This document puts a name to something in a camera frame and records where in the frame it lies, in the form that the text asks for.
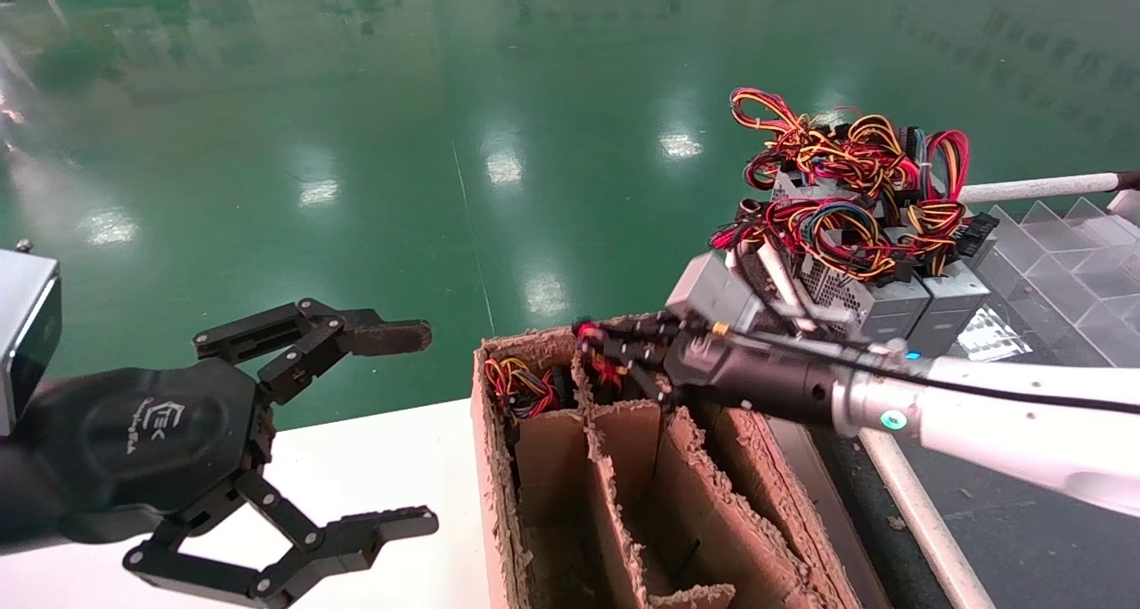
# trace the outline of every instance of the black cable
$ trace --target black cable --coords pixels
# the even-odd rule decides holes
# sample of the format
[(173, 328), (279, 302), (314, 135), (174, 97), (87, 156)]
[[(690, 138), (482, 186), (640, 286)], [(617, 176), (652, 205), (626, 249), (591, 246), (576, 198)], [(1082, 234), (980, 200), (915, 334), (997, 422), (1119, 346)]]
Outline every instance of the black cable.
[(953, 382), (943, 382), (940, 380), (930, 380), (929, 377), (922, 377), (921, 375), (911, 375), (909, 373), (899, 373), (897, 371), (891, 371), (889, 368), (882, 368), (880, 366), (868, 365), (857, 360), (847, 359), (844, 357), (836, 357), (831, 354), (825, 354), (823, 351), (816, 351), (813, 349), (805, 349), (801, 346), (795, 344), (793, 342), (784, 342), (782, 340), (775, 340), (771, 338), (764, 338), (760, 335), (752, 335), (749, 333), (740, 333), (733, 331), (733, 335), (739, 338), (744, 338), (746, 340), (751, 340), (754, 342), (762, 342), (765, 344), (771, 344), (773, 347), (780, 348), (781, 350), (790, 351), (793, 354), (799, 354), (803, 357), (816, 359), (828, 364), (834, 364), (839, 366), (845, 366), (847, 368), (853, 368), (856, 371), (862, 371), (864, 373), (870, 373), (871, 375), (878, 375), (881, 377), (889, 377), (891, 380), (898, 380), (901, 382), (909, 382), (911, 384), (917, 384), (919, 387), (929, 387), (933, 389), (945, 389), (947, 391), (958, 391), (961, 393), (969, 393), (972, 396), (982, 396), (985, 398), (994, 398), (999, 400), (1010, 400), (1018, 403), (1029, 403), (1040, 404), (1047, 406), (1067, 406), (1072, 408), (1085, 408), (1092, 411), (1113, 411), (1117, 413), (1132, 413), (1140, 414), (1140, 405), (1129, 404), (1129, 403), (1115, 403), (1108, 400), (1090, 400), (1084, 398), (1072, 398), (1067, 396), (1034, 396), (1029, 393), (1017, 393), (1012, 391), (1001, 391), (997, 389), (987, 389), (985, 387), (972, 387), (969, 384), (955, 384)]

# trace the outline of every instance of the transparent compartment tray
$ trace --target transparent compartment tray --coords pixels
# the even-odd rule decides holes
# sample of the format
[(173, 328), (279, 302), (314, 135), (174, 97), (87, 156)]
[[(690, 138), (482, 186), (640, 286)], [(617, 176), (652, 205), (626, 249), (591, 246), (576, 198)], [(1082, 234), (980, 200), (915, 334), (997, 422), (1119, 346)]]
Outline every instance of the transparent compartment tray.
[(1065, 217), (1041, 202), (1020, 221), (990, 214), (997, 242), (979, 271), (994, 292), (1031, 325), (1056, 320), (1051, 308), (1108, 363), (1140, 367), (1140, 229), (1083, 197)]

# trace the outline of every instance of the green epoxy floor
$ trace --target green epoxy floor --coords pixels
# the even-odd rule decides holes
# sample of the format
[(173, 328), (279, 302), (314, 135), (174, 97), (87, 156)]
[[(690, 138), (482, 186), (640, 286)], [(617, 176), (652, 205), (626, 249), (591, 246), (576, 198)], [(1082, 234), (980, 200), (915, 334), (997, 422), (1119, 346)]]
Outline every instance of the green epoxy floor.
[(432, 322), (299, 427), (465, 397), (479, 339), (659, 308), (744, 194), (736, 86), (959, 128), (976, 182), (1135, 168), (1137, 0), (19, 0), (0, 242), (63, 261), (55, 374), (315, 297)]

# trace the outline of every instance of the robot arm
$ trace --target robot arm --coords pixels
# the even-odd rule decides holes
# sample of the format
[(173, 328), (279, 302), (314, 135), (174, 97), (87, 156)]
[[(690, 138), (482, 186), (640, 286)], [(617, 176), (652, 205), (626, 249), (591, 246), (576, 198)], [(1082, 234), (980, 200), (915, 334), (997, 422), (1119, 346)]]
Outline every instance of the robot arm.
[[(62, 322), (56, 265), (44, 262), (0, 252), (0, 302), (18, 308), (0, 322), (8, 324), (0, 333), (10, 333), (0, 338), (0, 555), (150, 534), (123, 558), (138, 577), (276, 609), (327, 576), (368, 569), (388, 541), (438, 529), (425, 506), (319, 527), (262, 477), (276, 435), (274, 405), (287, 404), (347, 355), (424, 349), (427, 322), (388, 323), (372, 310), (306, 299), (198, 333), (193, 366), (120, 368), (35, 389)], [(26, 273), (5, 275), (13, 269)], [(2, 281), (14, 276), (22, 281)], [(274, 352), (256, 379), (236, 366)], [(259, 571), (179, 553), (187, 537), (246, 503), (292, 543), (280, 560)]]
[[(602, 324), (601, 335), (583, 336), (584, 347), (624, 366), (667, 405), (699, 398), (847, 436), (893, 433), (1140, 515), (1140, 463), (1130, 447), (1140, 437), (1140, 403), (1127, 397), (1140, 370), (907, 360), (901, 341), (861, 348), (757, 333), (765, 306), (706, 255), (691, 262), (668, 304), (648, 319)], [(1015, 399), (978, 395), (986, 391)]]

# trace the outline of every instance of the cardboard compartment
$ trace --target cardboard compartment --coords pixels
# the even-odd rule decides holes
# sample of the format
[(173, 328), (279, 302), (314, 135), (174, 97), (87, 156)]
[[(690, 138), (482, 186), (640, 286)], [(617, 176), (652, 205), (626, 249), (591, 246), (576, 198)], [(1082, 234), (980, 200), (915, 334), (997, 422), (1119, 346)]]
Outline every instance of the cardboard compartment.
[(733, 489), (780, 529), (792, 553), (807, 565), (808, 587), (826, 607), (860, 607), (815, 505), (779, 452), (764, 416), (708, 403), (694, 406), (693, 416), (707, 430), (705, 447)]
[(583, 412), (505, 424), (483, 377), (491, 356), (518, 357), (536, 370), (570, 365), (573, 335), (555, 328), (489, 340), (475, 351), (472, 416), (491, 606), (610, 609), (587, 500)]
[[(488, 340), (475, 352), (472, 414), (492, 608), (858, 606), (771, 432), (741, 422), (735, 436), (710, 438), (731, 480), (686, 408), (594, 404), (573, 350), (570, 331), (556, 328)], [(571, 363), (578, 409), (510, 430), (482, 376), (492, 354)], [(701, 414), (719, 424), (718, 412)], [(732, 438), (750, 448), (733, 452), (724, 446)], [(749, 469), (749, 460), (758, 465)], [(747, 495), (734, 492), (738, 479)]]

